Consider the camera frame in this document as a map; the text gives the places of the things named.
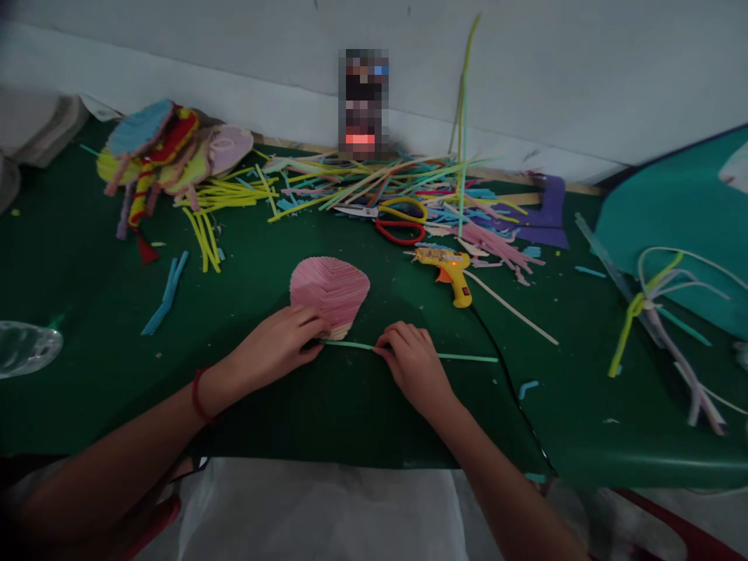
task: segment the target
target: purple foam sheet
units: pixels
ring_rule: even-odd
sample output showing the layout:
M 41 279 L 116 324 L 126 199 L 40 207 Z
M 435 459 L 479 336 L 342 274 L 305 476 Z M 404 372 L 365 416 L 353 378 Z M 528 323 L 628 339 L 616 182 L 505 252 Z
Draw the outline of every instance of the purple foam sheet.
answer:
M 478 226 L 494 228 L 498 231 L 507 228 L 512 231 L 519 228 L 520 230 L 517 232 L 519 239 L 568 249 L 569 240 L 563 230 L 563 200 L 566 196 L 566 183 L 555 175 L 536 174 L 532 175 L 532 180 L 538 187 L 545 189 L 540 210 L 527 210 L 527 214 L 522 214 L 510 206 L 496 205 L 493 207 L 494 210 L 509 210 L 509 213 L 505 216 L 518 220 L 519 224 L 503 221 L 500 218 L 486 220 L 485 218 L 473 217 L 472 221 Z

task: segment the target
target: person's left hand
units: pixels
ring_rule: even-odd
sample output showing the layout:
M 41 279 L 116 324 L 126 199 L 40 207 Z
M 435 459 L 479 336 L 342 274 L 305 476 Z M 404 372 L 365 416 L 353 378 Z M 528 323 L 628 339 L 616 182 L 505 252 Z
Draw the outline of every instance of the person's left hand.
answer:
M 293 305 L 265 319 L 226 358 L 200 379 L 200 397 L 209 415 L 217 415 L 248 393 L 286 376 L 317 358 L 323 345 L 302 347 L 330 331 L 312 308 Z

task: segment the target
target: scissors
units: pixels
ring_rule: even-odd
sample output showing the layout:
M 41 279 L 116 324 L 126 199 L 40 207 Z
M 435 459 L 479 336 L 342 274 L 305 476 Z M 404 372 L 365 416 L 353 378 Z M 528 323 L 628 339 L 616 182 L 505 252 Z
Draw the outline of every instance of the scissors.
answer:
M 409 204 L 414 206 L 421 213 L 420 217 L 414 217 L 410 214 L 400 212 L 397 209 L 390 208 L 396 204 Z M 426 231 L 423 228 L 423 223 L 426 222 L 426 218 L 429 216 L 429 212 L 426 207 L 423 206 L 419 201 L 411 199 L 410 197 L 396 197 L 394 199 L 387 200 L 380 204 L 377 208 L 369 208 L 363 205 L 338 205 L 335 210 L 345 212 L 351 216 L 358 216 L 364 218 L 372 218 L 374 220 L 374 228 L 383 235 L 385 238 L 390 240 L 392 243 L 398 245 L 415 245 L 423 241 L 426 236 Z M 392 214 L 394 217 L 402 218 L 401 221 L 384 221 L 381 219 L 382 214 Z M 418 237 L 413 239 L 402 239 L 396 238 L 388 232 L 387 228 L 413 228 L 418 231 Z

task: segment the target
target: plastic bottle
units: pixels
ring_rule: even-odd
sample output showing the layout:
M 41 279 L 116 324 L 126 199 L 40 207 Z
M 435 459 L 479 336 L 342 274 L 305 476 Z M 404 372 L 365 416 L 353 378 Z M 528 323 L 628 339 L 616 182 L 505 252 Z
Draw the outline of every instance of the plastic bottle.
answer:
M 0 321 L 0 379 L 42 369 L 62 349 L 62 334 L 28 323 Z

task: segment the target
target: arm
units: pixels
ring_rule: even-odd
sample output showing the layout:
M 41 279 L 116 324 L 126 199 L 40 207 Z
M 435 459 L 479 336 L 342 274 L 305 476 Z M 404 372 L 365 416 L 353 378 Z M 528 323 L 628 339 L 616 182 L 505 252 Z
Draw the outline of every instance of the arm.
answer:
M 199 400 L 214 417 L 248 393 L 311 362 L 301 348 L 329 330 L 314 310 L 284 308 L 265 319 L 199 381 Z M 204 423 L 192 384 L 105 436 L 44 481 L 23 504 L 19 522 L 48 544 L 78 542 L 113 526 L 156 485 Z
M 386 360 L 405 397 L 459 462 L 506 559 L 589 559 L 454 395 L 428 331 L 395 323 L 374 352 Z

